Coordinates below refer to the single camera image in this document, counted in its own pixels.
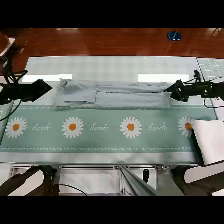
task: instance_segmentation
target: daisy print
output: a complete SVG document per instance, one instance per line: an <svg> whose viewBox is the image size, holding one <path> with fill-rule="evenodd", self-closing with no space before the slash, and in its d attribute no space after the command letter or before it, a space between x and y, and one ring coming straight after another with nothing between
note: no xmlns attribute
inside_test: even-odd
<svg viewBox="0 0 224 224"><path fill-rule="evenodd" d="M22 117L15 117L8 122L5 132L8 138L17 138L23 134L26 128L26 120Z"/></svg>
<svg viewBox="0 0 224 224"><path fill-rule="evenodd" d="M182 117L178 121L178 130L181 131L182 135L184 135L185 137L190 137L193 123L194 123L193 118L189 118L186 116Z"/></svg>
<svg viewBox="0 0 224 224"><path fill-rule="evenodd" d="M82 134L83 127L84 125L81 119L78 117L69 117L65 122L63 122L63 135L65 135L66 138L75 138Z"/></svg>
<svg viewBox="0 0 224 224"><path fill-rule="evenodd" d="M123 119L120 127L120 131L123 132L123 135L130 139L139 136L141 134L140 131L142 130L140 121L134 117L126 117Z"/></svg>

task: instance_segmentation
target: gray cloth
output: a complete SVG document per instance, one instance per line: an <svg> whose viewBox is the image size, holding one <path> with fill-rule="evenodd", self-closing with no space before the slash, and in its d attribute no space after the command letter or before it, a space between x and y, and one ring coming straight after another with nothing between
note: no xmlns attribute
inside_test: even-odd
<svg viewBox="0 0 224 224"><path fill-rule="evenodd" d="M167 83L128 83L61 80L56 106L167 107Z"/></svg>

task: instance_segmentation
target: red-brown floor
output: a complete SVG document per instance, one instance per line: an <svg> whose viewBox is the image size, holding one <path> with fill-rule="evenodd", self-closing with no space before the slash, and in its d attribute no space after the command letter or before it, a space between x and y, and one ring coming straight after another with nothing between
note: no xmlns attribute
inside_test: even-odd
<svg viewBox="0 0 224 224"><path fill-rule="evenodd" d="M182 40L170 41L169 31ZM224 58L224 29L218 28L21 28L3 29L24 48L14 71L31 56L143 55Z"/></svg>

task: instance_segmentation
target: yellow flower center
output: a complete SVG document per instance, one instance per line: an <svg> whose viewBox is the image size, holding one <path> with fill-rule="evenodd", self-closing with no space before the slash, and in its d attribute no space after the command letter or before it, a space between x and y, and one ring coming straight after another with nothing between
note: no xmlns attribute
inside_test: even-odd
<svg viewBox="0 0 224 224"><path fill-rule="evenodd" d="M185 128L186 128L187 130L192 130L192 125L191 125L190 123L186 123L186 124L185 124Z"/></svg>
<svg viewBox="0 0 224 224"><path fill-rule="evenodd" d="M70 129L71 131L74 131L74 130L76 129L76 124L70 124L70 125L69 125L69 129Z"/></svg>
<svg viewBox="0 0 224 224"><path fill-rule="evenodd" d="M135 129L134 124L128 124L128 130L133 131Z"/></svg>
<svg viewBox="0 0 224 224"><path fill-rule="evenodd" d="M13 129L13 131L18 131L19 130L19 124L14 124L13 126L12 126L12 129Z"/></svg>

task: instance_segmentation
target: white flower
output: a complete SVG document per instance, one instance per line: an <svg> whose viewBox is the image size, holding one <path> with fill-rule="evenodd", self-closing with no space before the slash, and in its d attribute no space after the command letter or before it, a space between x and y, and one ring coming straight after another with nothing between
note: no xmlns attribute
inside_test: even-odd
<svg viewBox="0 0 224 224"><path fill-rule="evenodd" d="M193 124L194 124L193 118L189 118L186 116L182 117L178 121L178 130L182 131L182 135L184 135L185 137L190 137Z"/></svg>
<svg viewBox="0 0 224 224"><path fill-rule="evenodd" d="M5 131L8 138L17 138L23 134L23 131L25 131L26 128L26 120L22 117L15 117L8 122Z"/></svg>
<svg viewBox="0 0 224 224"><path fill-rule="evenodd" d="M66 138L75 138L76 136L82 134L83 127L83 121L80 120L78 117L69 117L68 119L66 119L65 122L63 122L63 135L65 135Z"/></svg>
<svg viewBox="0 0 224 224"><path fill-rule="evenodd" d="M142 130L140 121L134 117L126 117L126 119L123 119L120 127L120 131L123 131L123 135L126 135L126 138L130 139L139 136L141 134L140 131Z"/></svg>

